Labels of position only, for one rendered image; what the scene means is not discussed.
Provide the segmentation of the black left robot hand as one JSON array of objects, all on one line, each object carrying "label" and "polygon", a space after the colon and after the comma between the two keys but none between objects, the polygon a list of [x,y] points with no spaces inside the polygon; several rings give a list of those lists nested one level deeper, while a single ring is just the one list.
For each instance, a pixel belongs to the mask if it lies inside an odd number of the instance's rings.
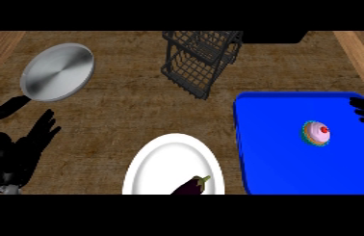
[{"label": "black left robot hand", "polygon": [[34,174],[42,150],[60,132],[54,127],[54,112],[47,110],[28,134],[14,142],[0,132],[0,186],[23,187]]}]

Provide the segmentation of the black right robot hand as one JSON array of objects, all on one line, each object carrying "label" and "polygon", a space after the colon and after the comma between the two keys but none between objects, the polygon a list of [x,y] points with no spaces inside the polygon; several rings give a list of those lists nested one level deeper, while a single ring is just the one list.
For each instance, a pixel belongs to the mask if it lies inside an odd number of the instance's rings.
[{"label": "black right robot hand", "polygon": [[359,121],[364,123],[364,98],[352,97],[349,105],[353,107],[353,113],[359,116]]}]

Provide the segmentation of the pink frosted cupcake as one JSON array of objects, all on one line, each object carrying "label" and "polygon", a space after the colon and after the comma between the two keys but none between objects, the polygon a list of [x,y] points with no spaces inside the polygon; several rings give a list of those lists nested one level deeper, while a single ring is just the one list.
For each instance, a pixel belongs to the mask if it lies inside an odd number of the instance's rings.
[{"label": "pink frosted cupcake", "polygon": [[303,123],[302,139],[308,144],[324,146],[328,144],[330,138],[330,129],[322,122],[309,120]]}]

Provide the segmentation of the blue tray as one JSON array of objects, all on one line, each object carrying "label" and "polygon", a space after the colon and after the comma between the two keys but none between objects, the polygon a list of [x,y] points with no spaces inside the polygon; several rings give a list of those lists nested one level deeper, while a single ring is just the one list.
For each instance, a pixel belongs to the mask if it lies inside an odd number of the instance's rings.
[{"label": "blue tray", "polygon": [[[233,102],[244,190],[252,195],[364,195],[364,123],[355,92],[243,92]],[[324,146],[302,139],[303,123],[330,129]]]}]

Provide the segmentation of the silver frying pan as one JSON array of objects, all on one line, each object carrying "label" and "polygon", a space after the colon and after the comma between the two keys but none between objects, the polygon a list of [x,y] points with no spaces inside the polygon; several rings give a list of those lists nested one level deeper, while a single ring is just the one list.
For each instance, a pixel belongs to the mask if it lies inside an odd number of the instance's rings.
[{"label": "silver frying pan", "polygon": [[0,119],[29,101],[56,102],[76,94],[91,79],[94,68],[94,54],[85,45],[62,43],[47,48],[22,71],[22,96],[0,105]]}]

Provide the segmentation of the white plate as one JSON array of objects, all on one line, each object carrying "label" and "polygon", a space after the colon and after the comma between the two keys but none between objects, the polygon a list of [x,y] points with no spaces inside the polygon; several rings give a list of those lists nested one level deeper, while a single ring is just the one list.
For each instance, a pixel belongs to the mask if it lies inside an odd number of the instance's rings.
[{"label": "white plate", "polygon": [[209,147],[191,136],[172,133],[140,149],[128,167],[123,195],[169,195],[193,176],[209,177],[203,195],[224,194],[222,170]]}]

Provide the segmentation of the purple eggplant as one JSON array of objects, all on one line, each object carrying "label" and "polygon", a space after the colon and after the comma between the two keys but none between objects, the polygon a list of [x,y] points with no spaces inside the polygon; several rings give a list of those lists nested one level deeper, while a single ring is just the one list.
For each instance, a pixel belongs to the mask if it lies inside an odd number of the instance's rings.
[{"label": "purple eggplant", "polygon": [[200,195],[205,191],[205,183],[210,176],[193,176],[172,191],[174,195]]}]

